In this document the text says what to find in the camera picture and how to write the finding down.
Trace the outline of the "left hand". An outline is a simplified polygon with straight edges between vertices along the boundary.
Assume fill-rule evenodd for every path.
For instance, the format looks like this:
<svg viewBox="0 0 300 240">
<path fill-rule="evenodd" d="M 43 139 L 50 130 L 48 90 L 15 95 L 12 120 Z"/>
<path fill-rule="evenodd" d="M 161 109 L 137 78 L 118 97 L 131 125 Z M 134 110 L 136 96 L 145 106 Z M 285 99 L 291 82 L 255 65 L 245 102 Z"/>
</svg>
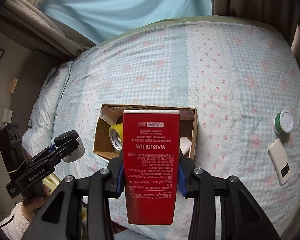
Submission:
<svg viewBox="0 0 300 240">
<path fill-rule="evenodd" d="M 21 210 L 23 212 L 23 215 L 29 222 L 31 222 L 36 215 L 34 210 L 42 207 L 50 196 L 50 189 L 46 185 L 43 185 L 43 191 L 44 191 L 43 197 L 23 199 Z"/>
</svg>

